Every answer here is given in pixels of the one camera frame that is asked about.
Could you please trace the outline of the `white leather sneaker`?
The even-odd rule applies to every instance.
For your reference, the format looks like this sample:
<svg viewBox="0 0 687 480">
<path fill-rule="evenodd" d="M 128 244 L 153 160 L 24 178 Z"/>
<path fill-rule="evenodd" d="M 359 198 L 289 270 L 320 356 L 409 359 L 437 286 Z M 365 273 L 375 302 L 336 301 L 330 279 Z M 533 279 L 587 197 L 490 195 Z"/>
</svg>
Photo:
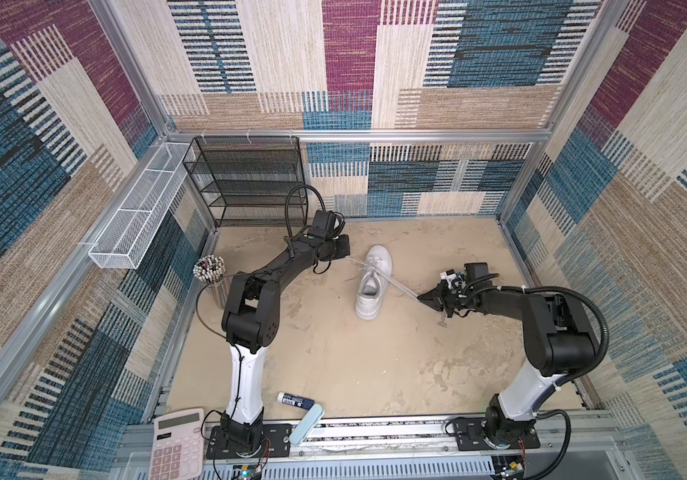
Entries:
<svg viewBox="0 0 687 480">
<path fill-rule="evenodd" d="M 347 260 L 361 270 L 355 313 L 362 320 L 371 321 L 379 316 L 389 286 L 395 286 L 406 298 L 419 302 L 413 290 L 393 277 L 393 258 L 384 245 L 371 247 L 363 260 L 351 256 Z"/>
</svg>

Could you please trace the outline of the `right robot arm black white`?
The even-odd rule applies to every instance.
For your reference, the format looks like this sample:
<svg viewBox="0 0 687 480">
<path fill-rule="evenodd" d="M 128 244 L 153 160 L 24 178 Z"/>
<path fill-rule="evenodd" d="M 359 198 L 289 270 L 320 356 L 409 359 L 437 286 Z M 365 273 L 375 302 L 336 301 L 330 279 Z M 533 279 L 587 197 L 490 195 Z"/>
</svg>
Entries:
<svg viewBox="0 0 687 480">
<path fill-rule="evenodd" d="M 521 322 L 525 363 L 509 387 L 493 395 L 485 418 L 457 420 L 457 438 L 485 440 L 489 449 L 507 449 L 535 436 L 545 401 L 561 386 L 593 371 L 609 350 L 609 326 L 587 296 L 557 286 L 495 285 L 499 277 L 485 263 L 441 273 L 435 288 L 417 296 L 432 310 L 465 317 L 496 315 Z"/>
</svg>

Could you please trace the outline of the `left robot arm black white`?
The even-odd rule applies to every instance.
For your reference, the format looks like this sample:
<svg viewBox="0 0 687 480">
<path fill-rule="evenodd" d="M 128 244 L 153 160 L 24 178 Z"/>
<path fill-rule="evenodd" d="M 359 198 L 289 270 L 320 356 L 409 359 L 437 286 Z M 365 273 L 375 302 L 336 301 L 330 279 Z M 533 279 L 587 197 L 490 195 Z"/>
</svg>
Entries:
<svg viewBox="0 0 687 480">
<path fill-rule="evenodd" d="M 343 228 L 345 216 L 318 210 L 310 225 L 285 238 L 285 250 L 271 262 L 233 276 L 221 320 L 232 366 L 229 404 L 219 421 L 226 448 L 253 454 L 263 446 L 262 376 L 279 330 L 282 292 L 306 270 L 351 254 Z"/>
</svg>

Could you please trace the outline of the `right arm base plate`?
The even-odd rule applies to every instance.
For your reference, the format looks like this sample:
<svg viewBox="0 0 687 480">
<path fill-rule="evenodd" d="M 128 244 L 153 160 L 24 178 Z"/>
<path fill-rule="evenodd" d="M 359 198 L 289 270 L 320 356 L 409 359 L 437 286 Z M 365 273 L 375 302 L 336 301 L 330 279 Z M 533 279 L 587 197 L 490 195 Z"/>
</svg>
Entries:
<svg viewBox="0 0 687 480">
<path fill-rule="evenodd" d="M 521 449 L 521 446 L 529 450 L 541 447 L 533 421 L 455 417 L 445 423 L 445 432 L 455 438 L 459 451 L 509 450 Z"/>
</svg>

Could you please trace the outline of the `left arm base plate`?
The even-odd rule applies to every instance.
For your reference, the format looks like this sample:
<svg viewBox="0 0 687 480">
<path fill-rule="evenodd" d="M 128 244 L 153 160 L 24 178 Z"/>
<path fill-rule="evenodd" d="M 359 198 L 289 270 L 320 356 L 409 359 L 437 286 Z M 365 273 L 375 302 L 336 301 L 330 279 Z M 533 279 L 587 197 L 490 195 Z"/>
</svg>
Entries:
<svg viewBox="0 0 687 480">
<path fill-rule="evenodd" d="M 205 459 L 257 459 L 265 451 L 270 459 L 285 458 L 290 453 L 289 423 L 261 424 L 254 427 L 232 424 L 217 425 L 206 442 Z"/>
</svg>

